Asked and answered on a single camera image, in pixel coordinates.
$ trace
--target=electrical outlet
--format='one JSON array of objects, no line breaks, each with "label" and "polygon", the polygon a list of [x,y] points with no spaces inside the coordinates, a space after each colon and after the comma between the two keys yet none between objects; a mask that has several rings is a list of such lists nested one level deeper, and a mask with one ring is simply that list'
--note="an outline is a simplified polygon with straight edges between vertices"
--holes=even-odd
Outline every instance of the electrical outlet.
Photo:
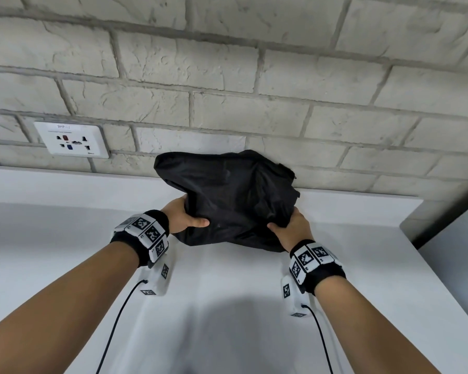
[{"label": "electrical outlet", "polygon": [[53,155],[109,158],[98,126],[41,121],[34,124]]}]

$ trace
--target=textured wall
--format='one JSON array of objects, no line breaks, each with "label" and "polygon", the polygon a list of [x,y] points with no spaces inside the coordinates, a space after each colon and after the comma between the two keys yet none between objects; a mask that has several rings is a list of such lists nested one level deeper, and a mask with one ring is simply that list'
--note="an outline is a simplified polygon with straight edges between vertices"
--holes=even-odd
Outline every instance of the textured wall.
[{"label": "textured wall", "polygon": [[[53,157],[34,120],[100,125]],[[295,185],[468,192],[468,0],[0,0],[0,165],[155,176],[170,150],[253,149]]]}]

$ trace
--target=black fabric bag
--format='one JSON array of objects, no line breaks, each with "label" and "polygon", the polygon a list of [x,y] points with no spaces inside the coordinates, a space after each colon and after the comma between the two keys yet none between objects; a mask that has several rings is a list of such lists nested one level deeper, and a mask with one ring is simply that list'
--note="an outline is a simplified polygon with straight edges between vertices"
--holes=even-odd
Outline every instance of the black fabric bag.
[{"label": "black fabric bag", "polygon": [[175,237],[187,245],[230,242],[283,252],[268,222],[285,227],[300,193],[291,169],[252,150],[223,155],[162,153],[154,169],[165,182],[187,193],[186,212],[210,220]]}]

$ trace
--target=wrist tracker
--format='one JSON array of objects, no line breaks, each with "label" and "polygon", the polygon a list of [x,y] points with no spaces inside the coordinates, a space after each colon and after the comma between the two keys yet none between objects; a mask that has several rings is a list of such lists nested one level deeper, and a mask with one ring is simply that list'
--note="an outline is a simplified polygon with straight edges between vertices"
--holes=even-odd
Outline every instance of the wrist tracker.
[{"label": "wrist tracker", "polygon": [[302,240],[289,252],[289,271],[303,294],[313,294],[323,279],[331,276],[347,278],[336,256],[313,240]]},{"label": "wrist tracker", "polygon": [[152,268],[168,250],[168,217],[159,210],[135,214],[116,226],[113,241],[121,241],[137,253],[139,266]]}]

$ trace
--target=cable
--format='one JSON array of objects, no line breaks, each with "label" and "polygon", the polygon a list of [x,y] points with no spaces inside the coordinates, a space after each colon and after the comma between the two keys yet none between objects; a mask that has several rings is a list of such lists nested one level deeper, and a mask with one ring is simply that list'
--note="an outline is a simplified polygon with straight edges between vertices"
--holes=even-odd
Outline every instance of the cable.
[{"label": "cable", "polygon": [[116,324],[118,324],[118,320],[120,319],[121,312],[125,308],[125,305],[127,304],[128,300],[130,299],[130,296],[132,295],[134,290],[137,289],[138,285],[140,285],[141,283],[148,283],[148,282],[149,282],[148,280],[142,280],[142,281],[138,282],[137,285],[134,286],[134,288],[132,289],[130,294],[128,294],[128,296],[127,296],[127,298],[125,300],[125,303],[123,303],[123,306],[121,306],[120,311],[118,313],[118,316],[116,317],[116,321],[114,322],[113,330],[111,331],[111,334],[109,335],[109,340],[108,340],[108,343],[106,345],[106,350],[104,351],[104,354],[102,355],[101,363],[99,364],[99,368],[97,369],[95,374],[99,374],[99,372],[101,371],[102,363],[104,362],[104,359],[106,358],[106,353],[108,352],[109,344],[111,343],[111,339],[113,338],[114,330],[116,329]]},{"label": "cable", "polygon": [[301,305],[301,307],[308,308],[308,310],[312,313],[312,316],[314,317],[315,322],[317,323],[317,327],[319,328],[319,333],[321,334],[322,345],[324,346],[324,352],[326,353],[326,359],[328,360],[329,371],[331,374],[333,374],[333,369],[331,368],[331,362],[329,361],[329,356],[328,356],[327,349],[326,349],[326,343],[324,342],[324,336],[322,335],[321,326],[319,325],[319,322],[317,321],[317,317],[315,317],[314,312],[307,305]]}]

